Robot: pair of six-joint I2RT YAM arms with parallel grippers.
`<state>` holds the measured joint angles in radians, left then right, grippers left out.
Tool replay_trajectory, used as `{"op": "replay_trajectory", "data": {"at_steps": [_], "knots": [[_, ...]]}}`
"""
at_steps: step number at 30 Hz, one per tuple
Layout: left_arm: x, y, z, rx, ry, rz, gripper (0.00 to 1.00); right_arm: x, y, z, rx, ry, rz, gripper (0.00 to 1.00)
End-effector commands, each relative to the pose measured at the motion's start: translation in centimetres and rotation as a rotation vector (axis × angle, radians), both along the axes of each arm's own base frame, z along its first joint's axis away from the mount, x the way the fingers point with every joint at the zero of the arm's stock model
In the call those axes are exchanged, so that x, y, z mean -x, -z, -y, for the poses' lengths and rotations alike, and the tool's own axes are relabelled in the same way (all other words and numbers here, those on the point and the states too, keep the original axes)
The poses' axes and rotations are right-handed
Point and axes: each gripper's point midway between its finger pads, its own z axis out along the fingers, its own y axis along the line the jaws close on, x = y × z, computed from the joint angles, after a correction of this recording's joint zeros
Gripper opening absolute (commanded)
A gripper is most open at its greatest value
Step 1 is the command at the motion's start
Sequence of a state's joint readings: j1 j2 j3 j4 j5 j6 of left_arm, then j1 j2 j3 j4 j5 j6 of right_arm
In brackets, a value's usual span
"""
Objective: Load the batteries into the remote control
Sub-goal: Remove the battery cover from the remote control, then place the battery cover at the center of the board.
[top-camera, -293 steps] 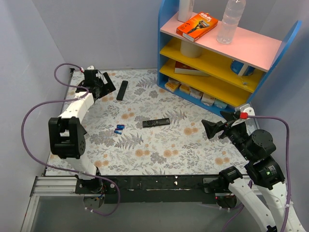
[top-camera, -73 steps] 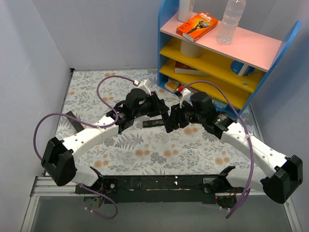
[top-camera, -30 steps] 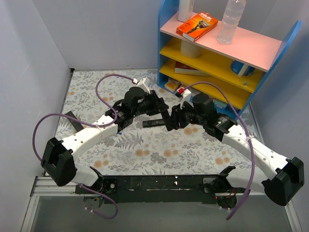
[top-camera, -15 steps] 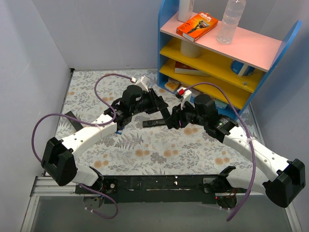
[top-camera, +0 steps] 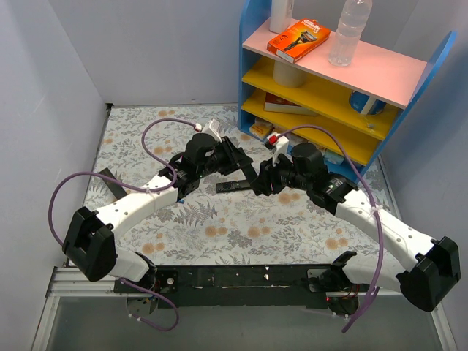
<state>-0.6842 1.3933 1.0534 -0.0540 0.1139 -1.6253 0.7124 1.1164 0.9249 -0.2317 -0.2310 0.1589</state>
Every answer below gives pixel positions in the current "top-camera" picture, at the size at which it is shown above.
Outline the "black remote control body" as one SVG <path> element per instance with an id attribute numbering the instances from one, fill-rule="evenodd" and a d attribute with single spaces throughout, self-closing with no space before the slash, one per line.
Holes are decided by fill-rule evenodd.
<path id="1" fill-rule="evenodd" d="M 242 172 L 249 184 L 252 185 L 257 178 L 257 173 L 254 167 L 252 165 L 247 165 L 246 167 L 242 168 Z"/>

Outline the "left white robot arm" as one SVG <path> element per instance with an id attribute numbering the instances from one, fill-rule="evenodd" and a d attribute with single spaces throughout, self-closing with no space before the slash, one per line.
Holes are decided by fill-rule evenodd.
<path id="1" fill-rule="evenodd" d="M 237 170 L 247 173 L 252 162 L 228 137 L 216 139 L 197 133 L 183 152 L 143 186 L 142 192 L 133 192 L 94 211 L 78 209 L 62 250 L 89 281 L 96 282 L 107 275 L 126 278 L 137 291 L 146 293 L 156 282 L 150 260 L 119 249 L 118 240 L 152 213 L 196 190 L 202 178 L 213 173 L 225 176 Z"/>

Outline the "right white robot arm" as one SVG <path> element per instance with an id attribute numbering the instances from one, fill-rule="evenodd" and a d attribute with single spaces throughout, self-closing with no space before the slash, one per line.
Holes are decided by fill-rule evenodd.
<path id="1" fill-rule="evenodd" d="M 366 284 L 370 291 L 384 287 L 425 312 L 433 311 L 461 278 L 458 245 L 448 237 L 437 240 L 420 233 L 378 208 L 348 178 L 328 171 L 311 143 L 294 146 L 290 154 L 288 144 L 286 137 L 268 137 L 265 147 L 273 156 L 261 162 L 259 175 L 250 183 L 254 192 L 269 196 L 286 187 L 303 190 L 316 206 L 380 245 L 375 263 L 347 251 L 312 278 L 312 284 L 325 291 L 345 291 L 354 284 Z"/>

